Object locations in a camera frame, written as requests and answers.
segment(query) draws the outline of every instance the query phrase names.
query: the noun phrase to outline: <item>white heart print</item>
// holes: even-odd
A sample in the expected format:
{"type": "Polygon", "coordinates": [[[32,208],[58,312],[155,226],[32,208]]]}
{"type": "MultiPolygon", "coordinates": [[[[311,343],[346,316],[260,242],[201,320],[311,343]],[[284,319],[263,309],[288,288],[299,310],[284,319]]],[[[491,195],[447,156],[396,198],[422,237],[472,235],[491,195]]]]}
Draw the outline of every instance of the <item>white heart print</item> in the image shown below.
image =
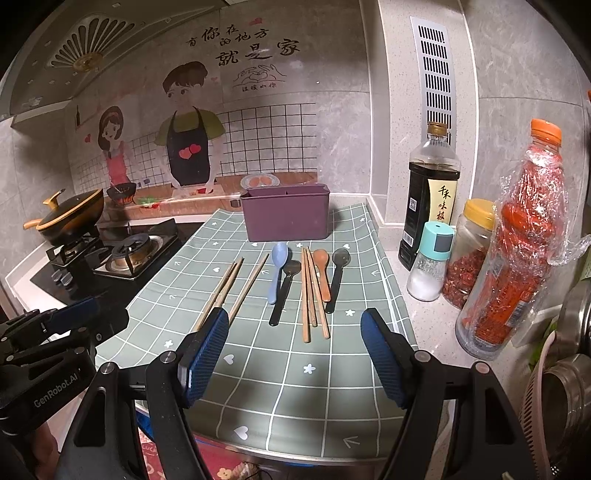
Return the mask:
{"type": "Polygon", "coordinates": [[[237,429],[234,430],[234,433],[236,435],[238,435],[241,440],[246,440],[248,438],[248,435],[246,434],[248,432],[248,427],[246,426],[242,426],[242,427],[238,427],[237,429]]]}

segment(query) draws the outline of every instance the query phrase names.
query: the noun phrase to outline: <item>black spoon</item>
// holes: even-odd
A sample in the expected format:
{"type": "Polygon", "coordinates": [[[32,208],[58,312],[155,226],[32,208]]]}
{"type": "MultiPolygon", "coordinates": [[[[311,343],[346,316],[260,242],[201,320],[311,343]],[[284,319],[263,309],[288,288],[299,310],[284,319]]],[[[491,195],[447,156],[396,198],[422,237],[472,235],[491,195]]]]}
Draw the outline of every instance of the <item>black spoon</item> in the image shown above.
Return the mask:
{"type": "Polygon", "coordinates": [[[339,296],[340,281],[343,278],[343,268],[351,262],[351,254],[346,248],[339,248],[333,253],[333,263],[335,264],[335,274],[330,284],[330,302],[324,308],[325,313],[334,313],[336,306],[336,297],[339,296]]]}
{"type": "Polygon", "coordinates": [[[285,265],[283,266],[283,272],[285,273],[285,278],[283,279],[283,283],[281,284],[281,289],[279,290],[279,295],[277,296],[277,301],[275,302],[275,307],[271,312],[271,318],[269,320],[269,325],[272,327],[276,327],[279,325],[279,319],[281,318],[281,312],[283,311],[283,307],[285,306],[285,300],[290,292],[291,287],[291,280],[293,280],[294,275],[297,275],[301,271],[301,263],[297,260],[288,260],[285,265]]]}

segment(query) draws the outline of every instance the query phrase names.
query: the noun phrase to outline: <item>salt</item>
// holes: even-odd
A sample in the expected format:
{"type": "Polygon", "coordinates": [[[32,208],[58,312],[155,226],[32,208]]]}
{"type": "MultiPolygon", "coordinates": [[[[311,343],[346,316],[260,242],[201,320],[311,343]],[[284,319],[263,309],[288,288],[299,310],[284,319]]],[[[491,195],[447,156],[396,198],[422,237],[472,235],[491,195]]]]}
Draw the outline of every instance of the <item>salt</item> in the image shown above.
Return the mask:
{"type": "Polygon", "coordinates": [[[420,268],[413,268],[408,276],[407,290],[417,300],[433,301],[441,293],[443,287],[443,279],[433,277],[433,275],[421,270],[420,268]]]}

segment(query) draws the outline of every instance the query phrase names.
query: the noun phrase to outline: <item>pot handle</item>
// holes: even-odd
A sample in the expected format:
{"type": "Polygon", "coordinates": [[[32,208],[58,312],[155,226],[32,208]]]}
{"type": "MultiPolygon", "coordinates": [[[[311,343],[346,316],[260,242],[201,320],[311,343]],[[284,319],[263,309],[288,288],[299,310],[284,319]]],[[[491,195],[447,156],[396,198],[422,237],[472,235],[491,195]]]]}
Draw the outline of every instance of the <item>pot handle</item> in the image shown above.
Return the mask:
{"type": "Polygon", "coordinates": [[[37,225],[39,225],[41,223],[41,220],[43,220],[43,219],[38,218],[37,220],[29,220],[28,222],[25,222],[22,224],[22,229],[29,230],[30,228],[36,227],[37,225]]]}
{"type": "Polygon", "coordinates": [[[59,192],[55,192],[53,195],[51,195],[51,197],[43,201],[43,205],[49,205],[50,209],[57,210],[57,208],[59,207],[59,204],[57,203],[57,196],[61,195],[65,191],[66,189],[61,189],[59,192]]]}

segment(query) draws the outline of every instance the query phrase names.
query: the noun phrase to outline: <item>purple utensil holder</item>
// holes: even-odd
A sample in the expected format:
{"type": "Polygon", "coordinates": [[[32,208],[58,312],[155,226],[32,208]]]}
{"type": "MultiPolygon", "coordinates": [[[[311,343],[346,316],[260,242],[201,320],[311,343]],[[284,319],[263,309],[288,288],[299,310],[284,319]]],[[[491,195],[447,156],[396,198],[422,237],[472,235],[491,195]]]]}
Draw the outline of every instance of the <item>purple utensil holder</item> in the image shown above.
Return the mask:
{"type": "Polygon", "coordinates": [[[248,189],[240,196],[251,242],[323,240],[330,190],[322,183],[248,189]]]}

